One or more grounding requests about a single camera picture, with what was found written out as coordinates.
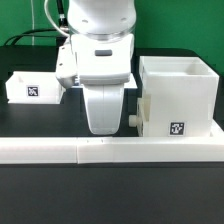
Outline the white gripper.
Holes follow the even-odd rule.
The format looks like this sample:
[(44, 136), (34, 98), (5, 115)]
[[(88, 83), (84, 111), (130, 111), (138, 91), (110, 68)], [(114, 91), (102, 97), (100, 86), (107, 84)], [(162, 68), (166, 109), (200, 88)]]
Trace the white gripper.
[(55, 76), (66, 89), (75, 82), (82, 86), (88, 126), (95, 135), (119, 129), (133, 48), (133, 34), (109, 41), (73, 34), (59, 48)]

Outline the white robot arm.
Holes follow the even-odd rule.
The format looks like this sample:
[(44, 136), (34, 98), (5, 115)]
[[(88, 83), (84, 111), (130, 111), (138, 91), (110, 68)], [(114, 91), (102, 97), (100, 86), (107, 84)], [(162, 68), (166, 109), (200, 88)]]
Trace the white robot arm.
[(64, 88), (83, 87), (88, 126), (95, 135), (119, 129), (135, 22), (134, 0), (69, 0), (70, 33), (59, 48), (56, 78)]

